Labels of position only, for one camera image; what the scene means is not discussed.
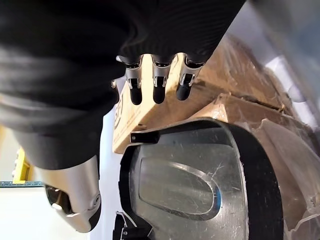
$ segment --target yellow object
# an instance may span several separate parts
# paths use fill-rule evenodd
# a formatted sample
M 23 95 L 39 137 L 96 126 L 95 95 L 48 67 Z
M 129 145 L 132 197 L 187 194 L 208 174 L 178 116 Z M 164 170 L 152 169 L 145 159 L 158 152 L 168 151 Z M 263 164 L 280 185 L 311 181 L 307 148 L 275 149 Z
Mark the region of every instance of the yellow object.
M 32 166 L 28 163 L 25 151 L 20 148 L 13 176 L 13 184 L 25 184 L 32 175 Z

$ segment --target white wall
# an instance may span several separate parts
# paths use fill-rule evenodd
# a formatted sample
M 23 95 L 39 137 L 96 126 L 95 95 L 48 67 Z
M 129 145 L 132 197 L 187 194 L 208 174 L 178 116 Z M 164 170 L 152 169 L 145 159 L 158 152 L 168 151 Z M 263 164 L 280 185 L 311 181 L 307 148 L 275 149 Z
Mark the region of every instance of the white wall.
M 20 148 L 14 134 L 11 130 L 3 128 L 0 142 L 0 180 L 12 181 L 12 171 L 15 169 L 15 160 L 17 158 L 17 151 Z
M 0 239 L 86 240 L 55 213 L 43 187 L 0 188 Z

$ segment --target robotic hand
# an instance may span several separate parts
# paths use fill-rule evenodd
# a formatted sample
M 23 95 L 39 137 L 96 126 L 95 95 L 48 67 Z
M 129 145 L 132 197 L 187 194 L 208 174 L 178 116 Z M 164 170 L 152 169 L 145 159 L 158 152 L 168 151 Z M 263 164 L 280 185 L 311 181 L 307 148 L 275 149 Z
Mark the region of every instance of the robotic hand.
M 244 0 L 64 0 L 0 3 L 0 122 L 36 166 L 53 208 L 77 231 L 101 212 L 103 116 L 126 75 L 142 102 L 141 59 L 152 54 L 153 99 L 165 99 L 171 62 L 184 53 L 176 96 L 202 66 Z M 116 61 L 119 56 L 122 62 Z

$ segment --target black rubber fingertip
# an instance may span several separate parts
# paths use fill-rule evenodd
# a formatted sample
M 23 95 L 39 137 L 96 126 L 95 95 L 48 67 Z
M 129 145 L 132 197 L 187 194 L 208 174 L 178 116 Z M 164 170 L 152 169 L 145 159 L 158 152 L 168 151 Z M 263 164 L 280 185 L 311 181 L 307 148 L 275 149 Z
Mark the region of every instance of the black rubber fingertip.
M 131 102 L 134 105 L 140 105 L 142 102 L 141 88 L 130 89 L 130 97 L 131 97 Z
M 181 86 L 180 84 L 178 84 L 175 92 L 176 98 L 180 101 L 184 101 L 189 97 L 190 91 L 191 87 L 189 85 L 184 84 Z
M 163 86 L 153 87 L 153 100 L 156 104 L 161 104 L 166 97 L 166 88 Z

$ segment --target scratched metal surface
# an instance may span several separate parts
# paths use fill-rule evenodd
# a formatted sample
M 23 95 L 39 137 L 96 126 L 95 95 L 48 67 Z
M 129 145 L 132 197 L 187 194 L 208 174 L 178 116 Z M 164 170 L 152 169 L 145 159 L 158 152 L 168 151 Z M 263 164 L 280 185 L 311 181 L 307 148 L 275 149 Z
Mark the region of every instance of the scratched metal surface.
M 133 211 L 153 226 L 150 239 L 246 239 L 237 156 L 227 144 L 141 146 L 131 163 L 130 198 Z

